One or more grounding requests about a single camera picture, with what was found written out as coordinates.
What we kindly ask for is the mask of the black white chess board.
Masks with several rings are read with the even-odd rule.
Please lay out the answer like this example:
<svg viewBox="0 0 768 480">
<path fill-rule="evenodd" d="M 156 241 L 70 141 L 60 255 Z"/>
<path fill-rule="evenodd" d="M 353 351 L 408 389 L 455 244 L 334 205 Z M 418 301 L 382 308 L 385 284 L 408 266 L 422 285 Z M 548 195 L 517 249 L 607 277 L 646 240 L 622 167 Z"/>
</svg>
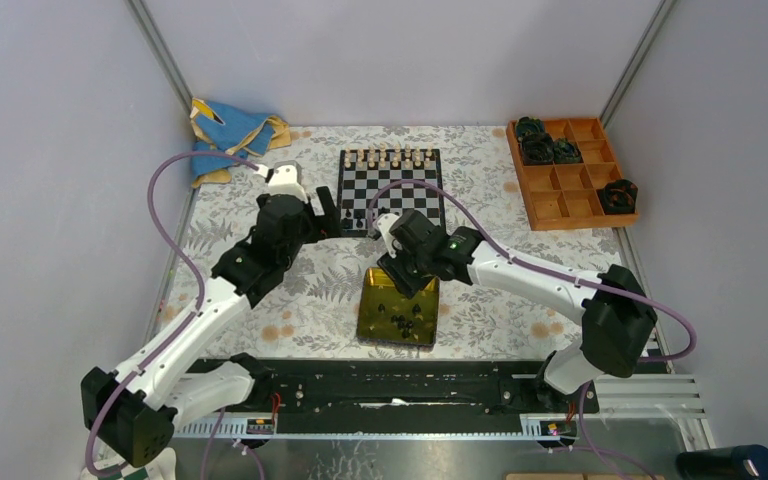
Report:
<svg viewBox="0 0 768 480">
<path fill-rule="evenodd" d="M 343 231 L 345 237 L 365 237 L 368 233 L 367 211 L 373 196 L 383 187 L 399 182 L 400 184 L 385 191 L 375 203 L 374 218 L 385 213 L 400 214 L 405 209 L 414 209 L 423 213 L 433 224 L 444 227 L 446 213 L 443 197 L 433 190 L 416 186 L 412 182 L 419 180 L 438 188 L 443 186 L 442 168 L 436 170 L 353 170 L 338 174 L 337 207 L 341 220 L 347 210 L 353 212 L 353 229 Z M 355 219 L 354 212 L 363 209 L 365 217 Z"/>
</svg>

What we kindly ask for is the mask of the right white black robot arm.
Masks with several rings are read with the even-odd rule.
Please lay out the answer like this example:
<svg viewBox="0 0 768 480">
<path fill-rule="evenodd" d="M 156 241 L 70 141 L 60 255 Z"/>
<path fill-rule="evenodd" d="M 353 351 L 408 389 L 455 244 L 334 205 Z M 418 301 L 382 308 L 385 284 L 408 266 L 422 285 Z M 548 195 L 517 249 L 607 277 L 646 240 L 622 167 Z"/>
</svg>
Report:
<svg viewBox="0 0 768 480">
<path fill-rule="evenodd" d="M 579 387 L 601 375 L 628 378 L 657 322 L 625 267 L 576 270 L 492 243 L 480 231 L 447 233 L 417 210 L 386 213 L 374 222 L 387 249 L 379 267 L 412 298 L 431 280 L 508 292 L 556 310 L 581 328 L 579 339 L 550 354 L 533 386 L 535 402 L 557 412 Z"/>
</svg>

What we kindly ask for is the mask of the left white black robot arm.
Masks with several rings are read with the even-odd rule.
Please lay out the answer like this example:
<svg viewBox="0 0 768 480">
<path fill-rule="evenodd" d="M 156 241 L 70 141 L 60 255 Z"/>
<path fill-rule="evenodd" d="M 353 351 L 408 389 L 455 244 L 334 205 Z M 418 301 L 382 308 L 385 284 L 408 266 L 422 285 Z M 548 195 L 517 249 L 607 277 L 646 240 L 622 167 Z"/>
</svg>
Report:
<svg viewBox="0 0 768 480">
<path fill-rule="evenodd" d="M 103 441 L 125 465 L 147 465 L 177 427 L 213 410 L 240 404 L 256 411 L 269 401 L 268 381 L 250 373 L 241 356 L 192 384 L 181 379 L 230 320 L 283 281 L 304 245 L 341 235 L 339 209 L 326 186 L 305 200 L 262 194 L 257 205 L 249 236 L 221 255 L 185 311 L 114 370 L 95 367 L 81 380 L 91 438 Z"/>
</svg>

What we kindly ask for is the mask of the black chess pieces in tray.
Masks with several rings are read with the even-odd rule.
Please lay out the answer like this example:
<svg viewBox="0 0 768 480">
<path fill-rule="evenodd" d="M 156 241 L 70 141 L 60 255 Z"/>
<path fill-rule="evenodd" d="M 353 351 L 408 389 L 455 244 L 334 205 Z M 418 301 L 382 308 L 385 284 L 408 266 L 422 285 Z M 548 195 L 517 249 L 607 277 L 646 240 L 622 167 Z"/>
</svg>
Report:
<svg viewBox="0 0 768 480">
<path fill-rule="evenodd" d="M 404 305 L 388 305 L 381 303 L 376 308 L 375 323 L 370 327 L 371 332 L 383 335 L 395 335 L 404 340 L 417 339 L 418 325 L 422 319 L 422 307 L 414 303 Z"/>
</svg>

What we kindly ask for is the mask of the row of white chess pieces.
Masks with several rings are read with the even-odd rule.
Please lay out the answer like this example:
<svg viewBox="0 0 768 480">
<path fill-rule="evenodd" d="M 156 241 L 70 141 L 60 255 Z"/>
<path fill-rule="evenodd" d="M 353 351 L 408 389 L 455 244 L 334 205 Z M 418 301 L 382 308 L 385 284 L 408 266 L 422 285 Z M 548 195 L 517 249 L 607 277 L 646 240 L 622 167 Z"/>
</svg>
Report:
<svg viewBox="0 0 768 480">
<path fill-rule="evenodd" d="M 436 148 L 355 147 L 343 149 L 338 158 L 341 171 L 353 170 L 436 170 L 441 153 Z"/>
</svg>

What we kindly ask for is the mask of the yellow metal tray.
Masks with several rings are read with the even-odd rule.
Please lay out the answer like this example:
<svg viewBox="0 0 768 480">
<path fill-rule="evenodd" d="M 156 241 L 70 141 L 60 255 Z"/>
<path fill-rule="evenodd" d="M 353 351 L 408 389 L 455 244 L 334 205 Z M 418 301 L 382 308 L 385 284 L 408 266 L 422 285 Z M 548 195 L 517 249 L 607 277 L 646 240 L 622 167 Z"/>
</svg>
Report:
<svg viewBox="0 0 768 480">
<path fill-rule="evenodd" d="M 408 298 L 382 269 L 369 268 L 363 279 L 356 338 L 367 344 L 431 349 L 436 343 L 439 310 L 438 279 Z"/>
</svg>

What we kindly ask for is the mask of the floral patterned table mat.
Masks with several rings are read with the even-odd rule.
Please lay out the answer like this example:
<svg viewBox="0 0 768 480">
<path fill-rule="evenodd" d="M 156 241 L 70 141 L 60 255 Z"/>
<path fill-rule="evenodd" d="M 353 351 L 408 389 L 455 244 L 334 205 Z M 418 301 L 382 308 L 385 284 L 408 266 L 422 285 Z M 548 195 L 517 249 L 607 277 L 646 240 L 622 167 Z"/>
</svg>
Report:
<svg viewBox="0 0 768 480">
<path fill-rule="evenodd" d="M 295 127 L 291 138 L 288 147 L 268 152 L 264 162 L 296 161 L 309 188 L 337 185 L 343 149 L 436 148 L 443 187 L 453 196 L 446 206 L 449 228 L 475 217 L 500 243 L 573 268 L 604 271 L 622 260 L 610 229 L 530 230 L 501 127 Z M 506 292 L 446 282 L 440 288 L 433 347 L 362 344 L 356 323 L 363 277 L 383 251 L 380 243 L 365 238 L 304 247 L 282 284 L 253 312 L 229 323 L 206 356 L 541 360 L 578 335 L 578 327 L 554 309 Z"/>
</svg>

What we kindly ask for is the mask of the blue yellow cloth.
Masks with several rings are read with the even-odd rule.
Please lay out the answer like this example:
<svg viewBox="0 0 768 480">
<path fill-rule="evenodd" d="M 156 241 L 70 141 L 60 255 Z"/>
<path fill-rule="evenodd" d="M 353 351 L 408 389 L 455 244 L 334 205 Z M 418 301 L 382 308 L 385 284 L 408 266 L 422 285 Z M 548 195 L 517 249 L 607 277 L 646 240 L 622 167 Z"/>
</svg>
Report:
<svg viewBox="0 0 768 480">
<path fill-rule="evenodd" d="M 241 159 L 262 157 L 269 150 L 290 146 L 289 124 L 275 114 L 246 113 L 224 103 L 193 98 L 190 125 L 196 137 L 193 151 L 221 152 Z M 235 163 L 211 155 L 190 159 L 193 188 L 229 183 Z"/>
</svg>

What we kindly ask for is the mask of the orange compartment organizer tray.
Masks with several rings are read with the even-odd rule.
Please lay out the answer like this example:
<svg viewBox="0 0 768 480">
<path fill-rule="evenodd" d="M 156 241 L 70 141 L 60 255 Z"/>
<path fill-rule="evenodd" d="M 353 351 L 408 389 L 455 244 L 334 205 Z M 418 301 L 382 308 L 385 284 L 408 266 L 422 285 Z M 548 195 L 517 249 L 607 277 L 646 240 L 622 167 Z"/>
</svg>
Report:
<svg viewBox="0 0 768 480">
<path fill-rule="evenodd" d="M 598 118 L 543 120 L 552 140 L 564 137 L 579 147 L 583 162 L 568 165 L 524 165 L 515 122 L 508 123 L 506 136 L 532 230 L 620 228 L 638 220 L 637 205 L 635 213 L 624 215 L 606 215 L 600 205 L 597 190 L 626 178 Z"/>
</svg>

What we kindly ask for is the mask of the black coiled part middle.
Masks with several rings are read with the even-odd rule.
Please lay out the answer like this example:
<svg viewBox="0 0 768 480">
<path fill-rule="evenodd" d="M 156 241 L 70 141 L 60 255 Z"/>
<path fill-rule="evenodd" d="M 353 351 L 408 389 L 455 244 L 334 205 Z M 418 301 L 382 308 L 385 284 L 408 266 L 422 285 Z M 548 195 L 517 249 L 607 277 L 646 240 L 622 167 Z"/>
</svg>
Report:
<svg viewBox="0 0 768 480">
<path fill-rule="evenodd" d="M 524 165 L 539 166 L 554 163 L 554 142 L 548 133 L 524 135 L 519 143 Z"/>
</svg>

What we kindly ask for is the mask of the black coiled part top left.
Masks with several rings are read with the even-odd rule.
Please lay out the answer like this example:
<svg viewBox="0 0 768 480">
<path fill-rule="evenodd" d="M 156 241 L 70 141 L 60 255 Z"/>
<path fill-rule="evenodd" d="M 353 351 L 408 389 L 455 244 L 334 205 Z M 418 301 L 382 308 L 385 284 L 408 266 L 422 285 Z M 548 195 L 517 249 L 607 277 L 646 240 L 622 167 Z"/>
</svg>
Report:
<svg viewBox="0 0 768 480">
<path fill-rule="evenodd" d="M 544 122 L 536 117 L 521 117 L 514 123 L 514 133 L 517 138 L 540 135 L 545 132 Z"/>
</svg>

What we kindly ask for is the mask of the black coiled part in organizer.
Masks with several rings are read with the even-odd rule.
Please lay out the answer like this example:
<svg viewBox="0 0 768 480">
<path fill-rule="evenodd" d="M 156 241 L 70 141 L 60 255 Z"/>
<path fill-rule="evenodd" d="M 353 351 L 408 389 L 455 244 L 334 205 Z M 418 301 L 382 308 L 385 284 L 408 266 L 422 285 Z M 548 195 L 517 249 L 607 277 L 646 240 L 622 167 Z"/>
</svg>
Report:
<svg viewBox="0 0 768 480">
<path fill-rule="evenodd" d="M 583 157 L 574 142 L 562 137 L 553 142 L 553 161 L 555 164 L 578 164 L 583 162 Z"/>
</svg>

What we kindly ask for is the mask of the black part at tray edge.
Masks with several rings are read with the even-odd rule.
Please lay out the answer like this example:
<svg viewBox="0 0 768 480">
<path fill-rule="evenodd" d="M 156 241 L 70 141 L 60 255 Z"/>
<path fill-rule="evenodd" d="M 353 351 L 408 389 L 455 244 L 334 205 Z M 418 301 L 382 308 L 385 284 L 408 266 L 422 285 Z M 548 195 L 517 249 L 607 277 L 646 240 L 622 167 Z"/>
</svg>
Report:
<svg viewBox="0 0 768 480">
<path fill-rule="evenodd" d="M 636 212 L 638 187 L 627 179 L 607 183 L 597 190 L 600 205 L 606 215 L 624 215 Z"/>
</svg>

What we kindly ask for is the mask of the green white checkered paper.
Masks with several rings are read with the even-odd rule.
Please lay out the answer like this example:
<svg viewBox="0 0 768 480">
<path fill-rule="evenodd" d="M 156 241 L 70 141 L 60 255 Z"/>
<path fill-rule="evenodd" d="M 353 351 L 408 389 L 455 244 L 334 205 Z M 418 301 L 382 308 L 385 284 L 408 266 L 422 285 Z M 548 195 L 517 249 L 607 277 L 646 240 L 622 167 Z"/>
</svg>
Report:
<svg viewBox="0 0 768 480">
<path fill-rule="evenodd" d="M 100 469 L 108 469 L 122 462 L 123 459 L 120 456 L 114 455 L 110 458 L 101 459 L 97 463 Z M 120 472 L 106 477 L 96 477 L 84 468 L 78 479 L 174 480 L 176 479 L 176 463 L 177 455 L 174 449 L 167 447 L 155 459 L 143 467 L 126 466 Z"/>
</svg>

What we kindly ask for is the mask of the black mounting base rail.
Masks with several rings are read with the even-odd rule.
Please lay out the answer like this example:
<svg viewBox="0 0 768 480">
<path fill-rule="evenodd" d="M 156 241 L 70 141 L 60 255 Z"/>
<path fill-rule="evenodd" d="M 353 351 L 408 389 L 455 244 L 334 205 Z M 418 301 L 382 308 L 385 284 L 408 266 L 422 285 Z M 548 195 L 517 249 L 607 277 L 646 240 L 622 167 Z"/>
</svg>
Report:
<svg viewBox="0 0 768 480">
<path fill-rule="evenodd" d="M 329 407 L 389 404 L 478 406 L 491 412 L 567 414 L 595 394 L 564 395 L 543 382 L 540 361 L 253 359 L 255 384 L 232 412 L 313 412 Z"/>
</svg>

